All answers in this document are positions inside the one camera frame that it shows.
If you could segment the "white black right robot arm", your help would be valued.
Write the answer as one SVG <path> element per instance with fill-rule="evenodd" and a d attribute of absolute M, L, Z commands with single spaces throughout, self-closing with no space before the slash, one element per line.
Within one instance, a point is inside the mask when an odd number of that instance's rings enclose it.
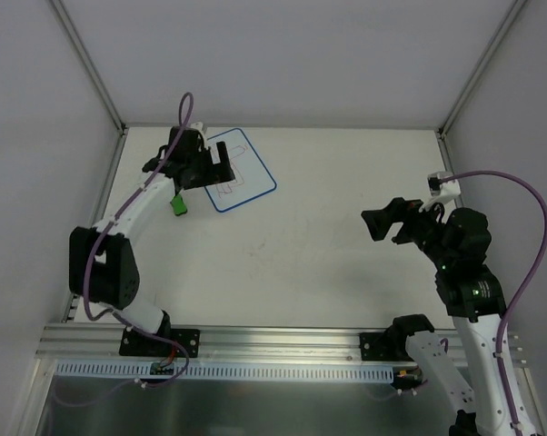
<path fill-rule="evenodd" d="M 383 240 L 393 224 L 395 244 L 413 243 L 433 263 L 436 291 L 451 316 L 470 376 L 455 367 L 423 314 L 393 320 L 380 344 L 400 360 L 418 364 L 443 400 L 451 435 L 535 435 L 519 390 L 507 337 L 499 331 L 507 313 L 499 280 L 485 265 L 492 241 L 483 213 L 457 208 L 447 219 L 442 206 L 392 199 L 361 213 L 372 239 Z"/>

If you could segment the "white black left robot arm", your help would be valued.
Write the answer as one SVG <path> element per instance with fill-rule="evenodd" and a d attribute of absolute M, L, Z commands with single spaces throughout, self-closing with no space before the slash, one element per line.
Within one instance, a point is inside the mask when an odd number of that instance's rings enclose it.
<path fill-rule="evenodd" d="M 154 215 L 181 192 L 233 180 L 226 145 L 207 143 L 202 123 L 171 129 L 168 143 L 143 165 L 138 184 L 118 210 L 69 237 L 69 289 L 87 319 L 106 315 L 141 334 L 152 355 L 172 344 L 168 314 L 140 296 L 134 246 Z"/>

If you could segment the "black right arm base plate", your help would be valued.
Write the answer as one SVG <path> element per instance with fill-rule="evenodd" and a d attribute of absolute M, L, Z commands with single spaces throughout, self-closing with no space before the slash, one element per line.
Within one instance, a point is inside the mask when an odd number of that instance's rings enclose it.
<path fill-rule="evenodd" d="M 361 332 L 358 335 L 363 362 L 411 362 L 405 350 L 405 337 L 401 339 L 387 331 Z"/>

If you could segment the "blue-framed small whiteboard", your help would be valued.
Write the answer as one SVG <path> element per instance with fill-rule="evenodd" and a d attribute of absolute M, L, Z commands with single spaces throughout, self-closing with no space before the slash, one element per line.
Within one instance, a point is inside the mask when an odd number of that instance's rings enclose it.
<path fill-rule="evenodd" d="M 208 138 L 214 159 L 218 158 L 216 145 L 219 142 L 226 145 L 234 179 L 205 187 L 218 213 L 229 212 L 276 190 L 277 182 L 241 128 Z"/>

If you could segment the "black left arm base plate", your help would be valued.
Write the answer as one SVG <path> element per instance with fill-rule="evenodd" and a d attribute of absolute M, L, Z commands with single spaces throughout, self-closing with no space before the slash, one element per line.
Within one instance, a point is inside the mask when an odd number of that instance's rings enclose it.
<path fill-rule="evenodd" d="M 176 349 L 176 357 L 184 357 L 187 353 L 195 359 L 198 355 L 201 331 L 191 328 L 172 328 L 168 340 L 177 342 L 183 349 Z M 143 336 L 135 330 L 123 331 L 118 353 L 127 357 L 168 357 L 174 346 L 166 341 L 159 341 Z"/>

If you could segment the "green whiteboard eraser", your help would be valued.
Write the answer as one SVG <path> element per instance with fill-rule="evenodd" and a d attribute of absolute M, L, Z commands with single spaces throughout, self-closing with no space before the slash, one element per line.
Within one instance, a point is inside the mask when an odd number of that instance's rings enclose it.
<path fill-rule="evenodd" d="M 175 195 L 170 204 L 175 216 L 182 216 L 188 213 L 188 208 L 181 194 Z"/>

